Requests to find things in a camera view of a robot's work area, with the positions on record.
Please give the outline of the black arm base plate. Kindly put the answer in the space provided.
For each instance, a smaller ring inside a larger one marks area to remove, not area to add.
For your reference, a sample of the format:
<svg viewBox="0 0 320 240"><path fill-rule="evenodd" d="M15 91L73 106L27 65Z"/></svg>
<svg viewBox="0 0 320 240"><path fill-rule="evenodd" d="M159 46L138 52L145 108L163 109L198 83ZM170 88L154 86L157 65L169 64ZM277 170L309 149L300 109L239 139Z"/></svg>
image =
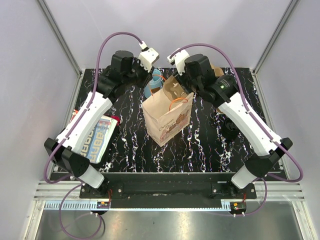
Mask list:
<svg viewBox="0 0 320 240"><path fill-rule="evenodd" d="M257 198L253 183L238 189L232 182L232 173L222 172L191 172L191 173L104 173L105 182L100 190L87 184L81 187L81 199L102 199L108 196L121 199L130 195L201 195L215 199L246 199Z"/></svg>

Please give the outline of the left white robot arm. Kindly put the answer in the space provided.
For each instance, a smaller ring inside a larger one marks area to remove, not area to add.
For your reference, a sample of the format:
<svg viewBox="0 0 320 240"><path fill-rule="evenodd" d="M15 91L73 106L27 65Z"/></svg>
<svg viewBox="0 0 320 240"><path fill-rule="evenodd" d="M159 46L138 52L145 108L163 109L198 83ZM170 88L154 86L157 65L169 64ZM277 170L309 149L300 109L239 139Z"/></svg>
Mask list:
<svg viewBox="0 0 320 240"><path fill-rule="evenodd" d="M89 185L90 192L97 198L108 193L108 186L104 176L81 155L85 140L127 88L133 85L141 89L146 87L158 59L159 53L153 48L141 51L138 57L127 50L116 51L110 65L95 79L92 91L76 116L55 139L48 138L44 143L49 160Z"/></svg>

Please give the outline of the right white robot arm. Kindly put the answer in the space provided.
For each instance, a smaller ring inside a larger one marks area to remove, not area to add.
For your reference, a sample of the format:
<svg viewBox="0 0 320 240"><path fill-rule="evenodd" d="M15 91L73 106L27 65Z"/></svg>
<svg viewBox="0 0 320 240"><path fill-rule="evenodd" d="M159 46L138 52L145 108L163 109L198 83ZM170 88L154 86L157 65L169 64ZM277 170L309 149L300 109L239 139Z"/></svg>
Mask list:
<svg viewBox="0 0 320 240"><path fill-rule="evenodd" d="M189 55L185 50L173 56L175 78L187 93L196 93L225 114L253 147L254 155L232 176L228 195L239 198L245 187L264 177L293 146L290 138L282 138L271 130L241 98L236 80L227 75L217 77L207 56Z"/></svg>

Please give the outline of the printed kraft paper bag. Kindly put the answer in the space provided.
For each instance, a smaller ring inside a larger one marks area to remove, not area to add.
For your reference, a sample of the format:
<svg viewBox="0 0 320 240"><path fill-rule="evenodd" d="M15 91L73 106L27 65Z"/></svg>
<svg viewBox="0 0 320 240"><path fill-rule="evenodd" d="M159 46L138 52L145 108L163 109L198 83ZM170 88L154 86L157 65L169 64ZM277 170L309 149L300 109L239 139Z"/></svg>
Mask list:
<svg viewBox="0 0 320 240"><path fill-rule="evenodd" d="M190 124L194 94L169 100L163 88L142 103L147 134L164 146Z"/></svg>

